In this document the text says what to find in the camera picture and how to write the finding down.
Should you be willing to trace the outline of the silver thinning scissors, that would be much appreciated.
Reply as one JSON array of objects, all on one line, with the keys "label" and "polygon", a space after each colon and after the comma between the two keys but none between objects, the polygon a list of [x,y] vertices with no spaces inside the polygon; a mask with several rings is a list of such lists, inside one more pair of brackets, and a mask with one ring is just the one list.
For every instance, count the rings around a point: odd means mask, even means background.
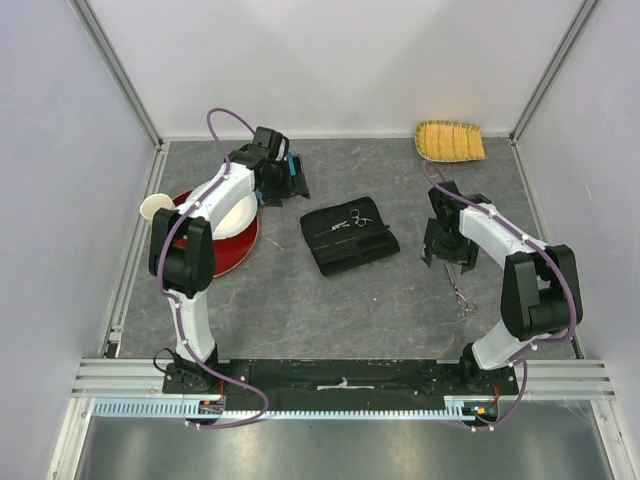
[{"label": "silver thinning scissors", "polygon": [[466,318],[469,314],[475,313],[477,311],[477,305],[471,301],[469,301],[465,295],[461,292],[456,275],[454,273],[453,267],[450,263],[444,264],[444,269],[448,276],[451,287],[453,288],[457,310],[456,313],[459,318]]}]

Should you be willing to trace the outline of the silver scissors with black blades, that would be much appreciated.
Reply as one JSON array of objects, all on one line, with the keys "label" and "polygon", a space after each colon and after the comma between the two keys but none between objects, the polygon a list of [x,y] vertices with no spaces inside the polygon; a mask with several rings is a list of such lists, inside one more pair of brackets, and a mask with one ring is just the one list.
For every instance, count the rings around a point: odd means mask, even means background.
[{"label": "silver scissors with black blades", "polygon": [[337,224],[332,225],[329,231],[333,232],[342,228],[349,228],[349,227],[364,228],[369,223],[372,223],[372,222],[373,222],[372,219],[364,217],[361,214],[359,209],[354,208],[349,212],[349,216],[346,220],[343,220]]}]

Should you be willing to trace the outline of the black zipper tool case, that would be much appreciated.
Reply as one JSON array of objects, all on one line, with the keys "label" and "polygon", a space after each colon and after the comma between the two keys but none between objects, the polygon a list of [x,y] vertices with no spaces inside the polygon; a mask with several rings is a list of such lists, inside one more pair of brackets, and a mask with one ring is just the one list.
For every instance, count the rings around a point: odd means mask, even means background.
[{"label": "black zipper tool case", "polygon": [[[332,225],[346,220],[357,208],[373,220],[364,228],[349,227],[333,232]],[[400,252],[400,246],[378,210],[374,200],[364,196],[349,202],[321,208],[303,215],[300,227],[320,273],[331,277]]]}]

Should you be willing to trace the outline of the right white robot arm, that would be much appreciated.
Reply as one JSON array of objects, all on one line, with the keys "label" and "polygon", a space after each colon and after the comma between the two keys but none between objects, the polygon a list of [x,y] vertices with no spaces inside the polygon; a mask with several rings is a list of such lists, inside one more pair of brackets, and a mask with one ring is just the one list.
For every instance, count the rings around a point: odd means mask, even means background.
[{"label": "right white robot arm", "polygon": [[428,196],[435,216],[427,222],[421,259],[455,264],[465,273],[484,251],[502,270],[500,320],[465,348],[457,371],[465,391],[481,393],[493,383],[493,370],[574,336],[583,318],[575,254],[529,236],[485,196],[464,196],[452,181],[435,183]]}]

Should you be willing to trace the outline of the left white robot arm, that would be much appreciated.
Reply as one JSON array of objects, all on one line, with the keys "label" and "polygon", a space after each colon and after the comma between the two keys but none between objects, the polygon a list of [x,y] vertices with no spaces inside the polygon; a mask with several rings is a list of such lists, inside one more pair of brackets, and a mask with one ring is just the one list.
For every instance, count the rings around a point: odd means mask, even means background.
[{"label": "left white robot arm", "polygon": [[280,206],[294,196],[310,196],[301,157],[290,152],[282,133],[259,127],[251,142],[225,155],[219,171],[194,197],[153,216],[149,271],[172,310],[175,355],[187,364],[185,382],[198,393],[211,392],[220,378],[207,313],[207,289],[216,267],[213,233],[246,197]]}]

